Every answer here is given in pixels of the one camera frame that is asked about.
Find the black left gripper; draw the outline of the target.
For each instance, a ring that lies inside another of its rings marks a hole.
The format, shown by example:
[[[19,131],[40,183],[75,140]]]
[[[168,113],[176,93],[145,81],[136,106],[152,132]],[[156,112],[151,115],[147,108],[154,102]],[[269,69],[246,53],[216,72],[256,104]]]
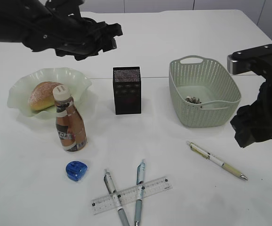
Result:
[[[107,24],[82,17],[80,5],[83,0],[47,0],[45,7],[52,16],[44,23],[45,39],[51,39],[56,55],[74,56],[77,61],[97,56],[117,48],[116,36],[122,36],[118,23]]]

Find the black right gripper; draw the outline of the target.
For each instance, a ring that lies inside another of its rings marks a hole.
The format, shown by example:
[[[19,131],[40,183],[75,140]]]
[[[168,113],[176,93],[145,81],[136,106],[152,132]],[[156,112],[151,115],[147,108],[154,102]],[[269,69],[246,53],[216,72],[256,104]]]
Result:
[[[230,124],[241,148],[272,139],[272,81],[262,83],[256,101],[240,107]]]

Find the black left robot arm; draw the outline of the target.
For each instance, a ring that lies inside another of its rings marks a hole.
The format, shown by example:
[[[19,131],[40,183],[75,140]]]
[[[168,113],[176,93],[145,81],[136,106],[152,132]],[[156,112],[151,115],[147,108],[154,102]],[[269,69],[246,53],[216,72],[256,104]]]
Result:
[[[22,43],[33,52],[54,49],[80,61],[116,49],[118,23],[82,17],[82,0],[0,0],[0,42]]]

